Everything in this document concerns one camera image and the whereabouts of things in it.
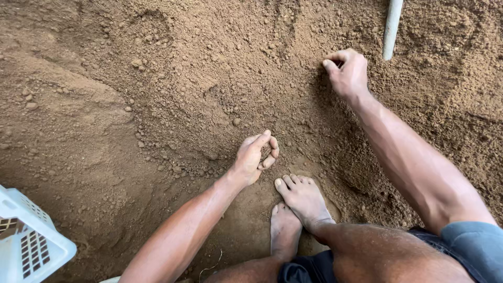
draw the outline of foot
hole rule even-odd
[[[288,262],[297,254],[302,224],[284,202],[273,207],[271,216],[271,255]]]
[[[302,225],[314,236],[320,225],[335,223],[313,179],[290,174],[276,179],[274,185]]]

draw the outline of hand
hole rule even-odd
[[[267,143],[271,145],[271,152],[260,162],[261,149]],[[236,161],[229,169],[233,178],[244,182],[244,186],[255,183],[262,170],[269,168],[278,158],[280,149],[278,141],[271,136],[271,131],[266,130],[263,134],[247,137],[237,151]]]
[[[323,67],[330,77],[333,90],[342,98],[350,100],[368,93],[367,60],[362,54],[351,48],[339,50],[325,56]]]

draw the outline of white plastic crate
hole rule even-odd
[[[18,190],[0,185],[0,282],[39,283],[76,252],[47,213]]]

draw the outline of brown soil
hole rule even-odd
[[[273,180],[288,172],[315,177],[340,221],[420,224],[320,66],[347,47],[368,58],[378,99],[448,156],[503,224],[503,3],[406,1],[384,62],[387,4],[1,2],[0,184],[78,245],[48,281],[120,275],[266,128],[280,159],[238,196],[181,278],[197,280],[220,251],[218,268],[268,255],[281,199]],[[321,249],[301,239],[301,253]]]

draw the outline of person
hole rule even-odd
[[[274,181],[284,202],[272,209],[271,256],[218,271],[206,282],[503,282],[503,230],[475,188],[373,97],[363,55],[341,50],[322,63],[335,92],[358,116],[387,177],[426,229],[336,224],[311,178],[285,175]],[[272,151],[260,162],[267,143]],[[120,283],[175,281],[232,200],[278,155],[270,131],[247,138],[229,171],[159,227]],[[302,227],[330,250],[296,257]]]

